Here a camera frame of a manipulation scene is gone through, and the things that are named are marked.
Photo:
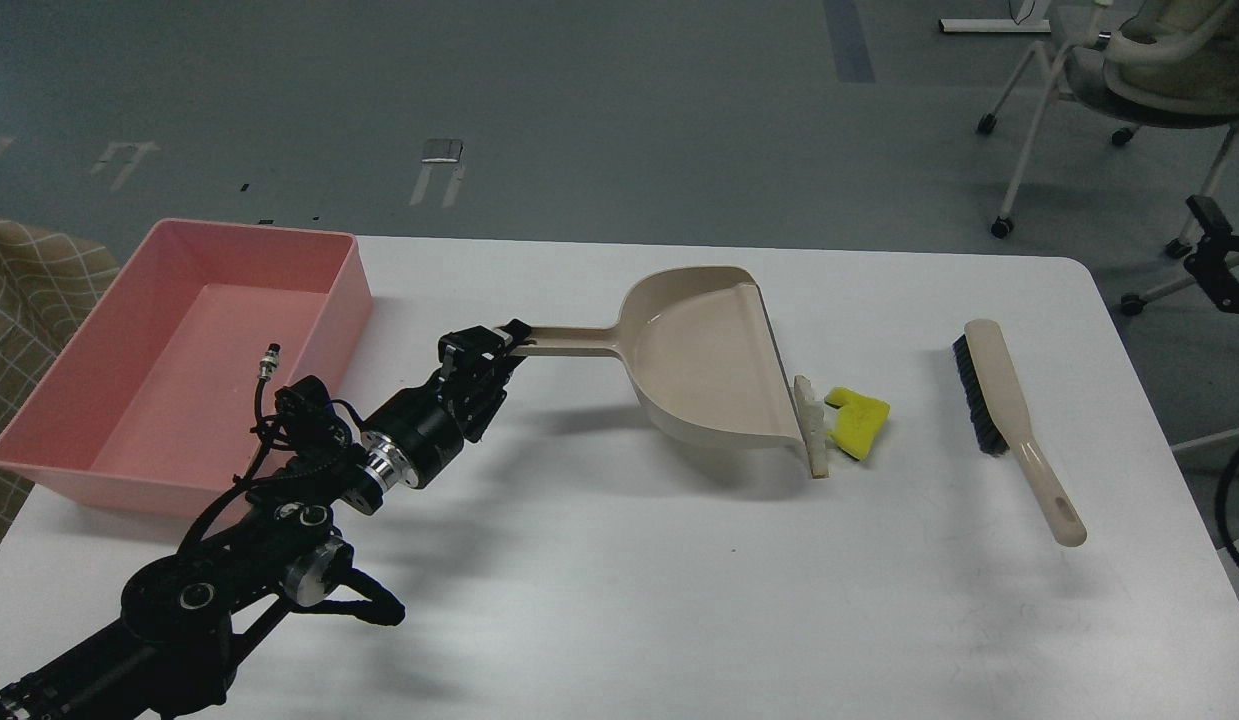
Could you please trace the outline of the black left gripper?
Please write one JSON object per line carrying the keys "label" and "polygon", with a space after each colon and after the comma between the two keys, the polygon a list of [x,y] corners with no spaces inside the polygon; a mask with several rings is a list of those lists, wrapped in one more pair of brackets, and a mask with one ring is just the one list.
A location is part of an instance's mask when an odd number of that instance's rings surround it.
{"label": "black left gripper", "polygon": [[532,325],[463,328],[439,340],[439,368],[400,389],[364,423],[366,473],[382,491],[422,490],[465,442],[478,442],[506,400],[506,385],[532,346]]}

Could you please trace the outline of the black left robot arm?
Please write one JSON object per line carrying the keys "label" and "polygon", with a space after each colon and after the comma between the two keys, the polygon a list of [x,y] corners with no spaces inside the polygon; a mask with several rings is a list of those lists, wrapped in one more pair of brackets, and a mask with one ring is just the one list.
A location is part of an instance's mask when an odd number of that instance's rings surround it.
{"label": "black left robot arm", "polygon": [[259,447],[190,525],[177,550],[121,587],[119,618],[0,691],[0,719],[176,719],[221,705],[239,667],[292,613],[401,625],[405,605],[354,564],[335,503],[380,511],[421,490],[503,406],[532,327],[476,325],[439,341],[439,368],[369,416],[316,375],[263,393],[280,347],[261,357],[254,392]]}

